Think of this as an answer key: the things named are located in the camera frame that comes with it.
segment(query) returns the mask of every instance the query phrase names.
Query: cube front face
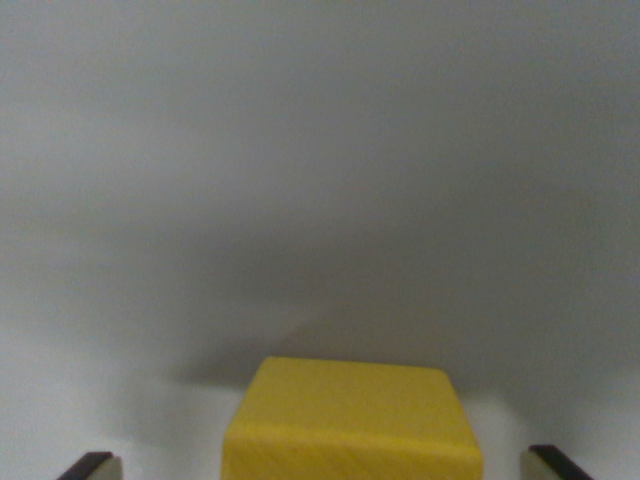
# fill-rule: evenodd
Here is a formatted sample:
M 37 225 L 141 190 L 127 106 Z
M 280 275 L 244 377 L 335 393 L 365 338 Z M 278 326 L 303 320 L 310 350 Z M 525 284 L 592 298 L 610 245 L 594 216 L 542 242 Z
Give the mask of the cube front face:
M 225 435 L 223 480 L 392 478 L 482 478 L 482 455 L 444 373 L 263 363 Z

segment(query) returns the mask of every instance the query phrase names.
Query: yellow cube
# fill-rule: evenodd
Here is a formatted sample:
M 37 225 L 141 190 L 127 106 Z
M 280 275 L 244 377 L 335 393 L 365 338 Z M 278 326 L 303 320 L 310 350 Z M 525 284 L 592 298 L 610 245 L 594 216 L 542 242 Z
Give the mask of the yellow cube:
M 480 480 L 447 376 L 421 367 L 272 357 L 224 439 L 222 480 Z

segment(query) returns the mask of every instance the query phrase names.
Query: black edge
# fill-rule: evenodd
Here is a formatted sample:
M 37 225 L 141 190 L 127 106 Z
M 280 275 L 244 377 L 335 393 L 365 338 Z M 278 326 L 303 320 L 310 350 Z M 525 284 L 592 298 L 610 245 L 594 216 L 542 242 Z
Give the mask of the black edge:
M 58 477 L 58 480 L 86 480 L 89 475 L 110 458 L 113 458 L 113 453 L 111 452 L 85 453 L 69 470 Z
M 529 451 L 540 457 L 562 480 L 594 480 L 555 445 L 532 445 Z

